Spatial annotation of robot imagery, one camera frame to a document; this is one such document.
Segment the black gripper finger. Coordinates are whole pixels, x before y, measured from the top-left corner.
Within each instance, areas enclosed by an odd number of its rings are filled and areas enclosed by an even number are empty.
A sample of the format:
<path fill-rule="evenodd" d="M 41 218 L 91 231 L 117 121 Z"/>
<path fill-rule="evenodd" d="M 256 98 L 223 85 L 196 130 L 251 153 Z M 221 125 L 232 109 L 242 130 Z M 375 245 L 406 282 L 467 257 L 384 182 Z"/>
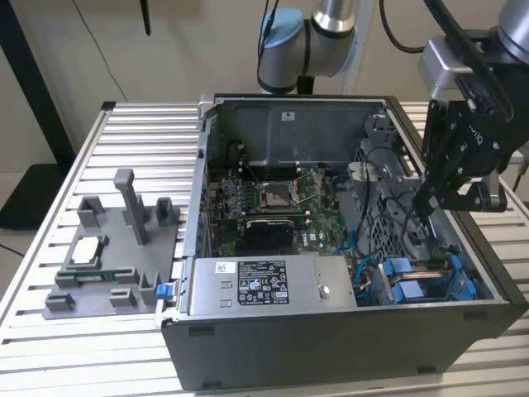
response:
<path fill-rule="evenodd" d="M 428 105 L 427 121 L 422 140 L 422 159 L 426 166 L 424 180 L 413 198 L 419 218 L 429 217 L 437 207 L 448 208 L 449 186 L 447 153 L 450 145 L 448 106 L 432 99 Z"/>
<path fill-rule="evenodd" d="M 501 184 L 490 192 L 485 182 L 473 182 L 465 194 L 455 189 L 445 189 L 436 196 L 440 207 L 451 211 L 502 213 L 507 209 L 508 201 Z"/>

